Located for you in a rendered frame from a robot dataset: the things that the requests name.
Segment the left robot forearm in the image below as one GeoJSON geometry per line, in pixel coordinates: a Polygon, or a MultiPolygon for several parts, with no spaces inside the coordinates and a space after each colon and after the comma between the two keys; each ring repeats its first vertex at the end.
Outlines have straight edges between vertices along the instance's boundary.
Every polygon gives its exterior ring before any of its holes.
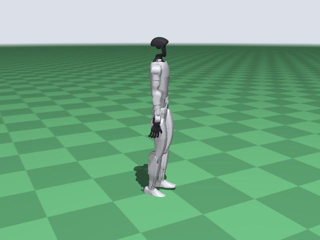
{"type": "Polygon", "coordinates": [[[169,92],[168,92],[168,95],[167,95],[167,97],[165,98],[165,105],[167,105],[167,107],[168,107],[168,103],[169,103],[169,92]]]}

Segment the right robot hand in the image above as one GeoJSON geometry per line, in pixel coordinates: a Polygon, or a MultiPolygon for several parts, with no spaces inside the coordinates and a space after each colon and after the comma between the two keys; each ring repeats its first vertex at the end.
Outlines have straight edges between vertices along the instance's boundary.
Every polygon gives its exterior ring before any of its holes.
{"type": "MultiPolygon", "coordinates": [[[[161,120],[161,118],[160,118],[161,120]]],[[[155,117],[153,117],[153,126],[151,128],[151,132],[150,132],[150,135],[148,137],[151,137],[151,138],[158,138],[159,137],[159,132],[162,134],[162,129],[161,129],[161,121],[160,122],[155,122],[155,117]],[[154,135],[155,134],[155,135],[154,135]],[[152,135],[152,136],[151,136],[152,135]]]]}

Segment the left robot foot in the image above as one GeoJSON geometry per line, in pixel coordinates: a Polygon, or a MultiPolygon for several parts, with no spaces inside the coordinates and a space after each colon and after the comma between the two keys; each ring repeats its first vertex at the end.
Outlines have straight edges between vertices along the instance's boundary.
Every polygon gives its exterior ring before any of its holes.
{"type": "Polygon", "coordinates": [[[159,181],[160,180],[157,179],[155,187],[163,187],[163,188],[175,188],[176,187],[176,184],[171,183],[167,180],[163,180],[163,182],[159,182],[159,181]]]}

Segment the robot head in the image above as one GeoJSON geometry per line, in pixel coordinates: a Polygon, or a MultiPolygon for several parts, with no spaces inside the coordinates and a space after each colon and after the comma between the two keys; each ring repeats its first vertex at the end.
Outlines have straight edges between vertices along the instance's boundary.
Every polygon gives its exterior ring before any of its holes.
{"type": "Polygon", "coordinates": [[[153,62],[158,62],[158,59],[161,59],[161,61],[159,62],[165,62],[163,61],[163,57],[166,56],[166,45],[169,41],[163,37],[156,37],[154,38],[150,45],[153,47],[156,47],[157,49],[161,48],[162,53],[161,54],[157,54],[155,55],[155,59],[153,60],[153,62]]]}

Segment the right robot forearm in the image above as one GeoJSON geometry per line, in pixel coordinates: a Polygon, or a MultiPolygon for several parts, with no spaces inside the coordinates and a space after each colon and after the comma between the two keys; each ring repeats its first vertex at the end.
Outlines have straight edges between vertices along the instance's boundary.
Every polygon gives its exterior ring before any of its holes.
{"type": "Polygon", "coordinates": [[[155,92],[152,98],[152,105],[153,105],[153,117],[155,117],[154,122],[159,123],[161,121],[161,94],[159,92],[155,92]]]}

